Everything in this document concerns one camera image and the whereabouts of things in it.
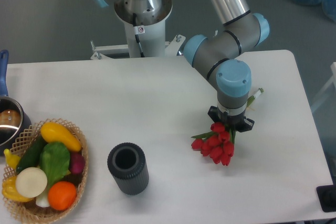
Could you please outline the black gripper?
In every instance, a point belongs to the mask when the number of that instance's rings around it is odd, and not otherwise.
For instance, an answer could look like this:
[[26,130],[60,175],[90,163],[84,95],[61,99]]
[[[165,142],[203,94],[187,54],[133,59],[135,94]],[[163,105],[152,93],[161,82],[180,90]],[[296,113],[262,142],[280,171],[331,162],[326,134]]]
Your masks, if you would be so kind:
[[251,131],[255,124],[254,120],[245,117],[245,111],[237,115],[229,115],[228,112],[222,112],[220,109],[217,111],[216,106],[211,106],[207,114],[213,122],[218,122],[219,118],[225,125],[240,133]]

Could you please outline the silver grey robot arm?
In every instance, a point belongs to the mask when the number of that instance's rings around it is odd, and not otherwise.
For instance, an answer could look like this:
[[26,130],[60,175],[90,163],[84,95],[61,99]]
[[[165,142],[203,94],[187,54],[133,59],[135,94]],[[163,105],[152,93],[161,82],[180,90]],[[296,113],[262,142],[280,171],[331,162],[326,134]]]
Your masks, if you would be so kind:
[[[172,11],[172,0],[95,0],[101,7],[114,5],[123,22],[131,58],[167,54],[165,21]],[[250,131],[253,120],[245,116],[251,87],[251,71],[238,57],[263,42],[269,35],[268,21],[251,13],[245,0],[211,0],[224,31],[207,38],[196,35],[184,46],[187,62],[216,90],[217,105],[208,115],[233,132]]]

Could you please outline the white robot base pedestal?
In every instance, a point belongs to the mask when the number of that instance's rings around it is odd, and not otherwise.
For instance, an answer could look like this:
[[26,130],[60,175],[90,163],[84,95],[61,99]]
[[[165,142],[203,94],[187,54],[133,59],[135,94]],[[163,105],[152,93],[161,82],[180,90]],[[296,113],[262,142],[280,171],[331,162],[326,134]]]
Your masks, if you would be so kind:
[[166,20],[163,18],[153,25],[134,25],[122,21],[124,24],[127,44],[112,46],[95,46],[91,42],[91,60],[108,58],[140,58],[140,57],[163,57],[181,56],[186,37],[176,34],[170,41],[166,40]]

